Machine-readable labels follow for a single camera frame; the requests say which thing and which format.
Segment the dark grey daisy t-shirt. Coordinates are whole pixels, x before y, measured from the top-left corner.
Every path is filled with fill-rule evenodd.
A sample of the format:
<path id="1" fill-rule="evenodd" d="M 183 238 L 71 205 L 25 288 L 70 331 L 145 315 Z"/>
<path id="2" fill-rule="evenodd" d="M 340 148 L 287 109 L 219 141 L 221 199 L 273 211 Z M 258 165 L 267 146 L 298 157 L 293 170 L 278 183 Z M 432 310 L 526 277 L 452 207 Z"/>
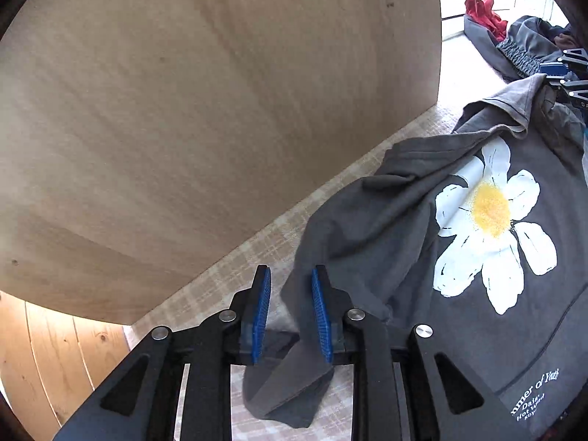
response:
<path id="1" fill-rule="evenodd" d="M 269 333 L 247 410 L 309 426 L 333 370 L 311 273 L 392 329 L 426 323 L 533 437 L 587 382 L 586 127 L 535 75 L 465 107 L 444 136 L 396 143 L 371 176 L 309 219 L 281 298 L 296 333 Z"/>

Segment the knotty pine plank panel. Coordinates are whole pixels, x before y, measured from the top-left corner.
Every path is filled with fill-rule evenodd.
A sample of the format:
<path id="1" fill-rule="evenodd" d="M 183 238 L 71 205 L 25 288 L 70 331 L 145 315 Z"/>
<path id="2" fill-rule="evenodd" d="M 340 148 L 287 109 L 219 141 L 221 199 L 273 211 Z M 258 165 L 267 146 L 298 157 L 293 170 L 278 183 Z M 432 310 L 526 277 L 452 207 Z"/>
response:
<path id="1" fill-rule="evenodd" d="M 129 353 L 123 326 L 1 295 L 1 393 L 34 440 L 51 440 Z"/>

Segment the red garment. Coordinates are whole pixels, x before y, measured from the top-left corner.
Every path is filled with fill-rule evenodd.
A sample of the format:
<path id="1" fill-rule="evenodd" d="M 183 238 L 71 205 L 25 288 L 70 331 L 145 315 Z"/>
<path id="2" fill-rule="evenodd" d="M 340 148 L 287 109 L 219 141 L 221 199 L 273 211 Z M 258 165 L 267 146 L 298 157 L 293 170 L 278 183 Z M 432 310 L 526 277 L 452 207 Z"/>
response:
<path id="1" fill-rule="evenodd" d="M 493 11 L 494 0 L 465 0 L 465 14 L 501 42 L 506 38 L 507 21 Z"/>

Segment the light oak veneer board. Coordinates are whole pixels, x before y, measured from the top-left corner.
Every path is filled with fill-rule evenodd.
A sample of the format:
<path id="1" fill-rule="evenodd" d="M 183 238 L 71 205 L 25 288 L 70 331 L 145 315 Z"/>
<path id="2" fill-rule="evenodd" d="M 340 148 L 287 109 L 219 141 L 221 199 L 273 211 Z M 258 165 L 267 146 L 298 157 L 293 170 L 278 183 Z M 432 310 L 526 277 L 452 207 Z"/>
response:
<path id="1" fill-rule="evenodd" d="M 437 101 L 440 0 L 27 0 L 1 288 L 133 323 Z"/>

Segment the dark clothes pile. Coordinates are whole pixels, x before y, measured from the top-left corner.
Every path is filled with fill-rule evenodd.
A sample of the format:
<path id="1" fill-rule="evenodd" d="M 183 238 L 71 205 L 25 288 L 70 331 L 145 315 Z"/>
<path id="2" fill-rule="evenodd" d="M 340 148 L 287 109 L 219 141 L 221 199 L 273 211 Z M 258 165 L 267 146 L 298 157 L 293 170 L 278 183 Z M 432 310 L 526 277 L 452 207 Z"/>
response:
<path id="1" fill-rule="evenodd" d="M 557 62 L 565 50 L 581 48 L 569 27 L 553 26 L 528 15 L 510 24 L 502 41 L 490 29 L 465 16 L 465 36 L 507 83 L 538 73 L 541 64 Z"/>

